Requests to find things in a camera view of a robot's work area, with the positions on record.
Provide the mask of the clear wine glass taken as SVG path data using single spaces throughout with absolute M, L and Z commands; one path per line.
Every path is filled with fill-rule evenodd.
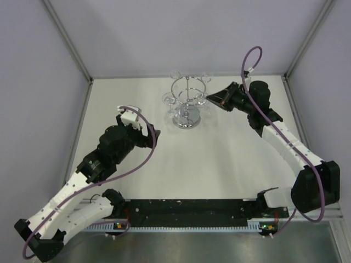
M 200 117 L 205 122 L 214 122 L 217 118 L 217 113 L 214 106 L 206 99 L 207 93 L 197 93 L 195 96 L 195 106 L 200 111 Z

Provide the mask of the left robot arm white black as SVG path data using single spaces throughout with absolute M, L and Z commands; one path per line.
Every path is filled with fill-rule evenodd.
M 117 123 L 106 128 L 95 150 L 87 154 L 61 190 L 29 219 L 18 220 L 14 228 L 40 262 L 55 258 L 77 233 L 97 220 L 124 212 L 122 195 L 107 189 L 97 201 L 81 211 L 74 209 L 84 194 L 100 187 L 117 170 L 117 166 L 135 148 L 155 149 L 160 130 L 147 124 L 143 135 L 139 117 L 125 110 Z

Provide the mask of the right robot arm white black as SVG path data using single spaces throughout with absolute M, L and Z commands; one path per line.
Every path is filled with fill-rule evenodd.
M 293 186 L 274 187 L 257 194 L 256 211 L 270 216 L 278 207 L 294 206 L 302 213 L 337 203 L 340 198 L 340 168 L 325 161 L 300 142 L 270 107 L 270 90 L 263 81 L 253 81 L 246 92 L 242 84 L 232 82 L 206 99 L 222 110 L 237 109 L 247 114 L 250 127 L 269 143 L 292 169 Z

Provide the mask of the chrome wine glass rack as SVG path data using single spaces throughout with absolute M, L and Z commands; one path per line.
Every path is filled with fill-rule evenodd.
M 201 122 L 199 101 L 205 100 L 207 87 L 198 77 L 184 76 L 174 80 L 171 93 L 178 103 L 173 124 L 180 129 L 192 129 Z

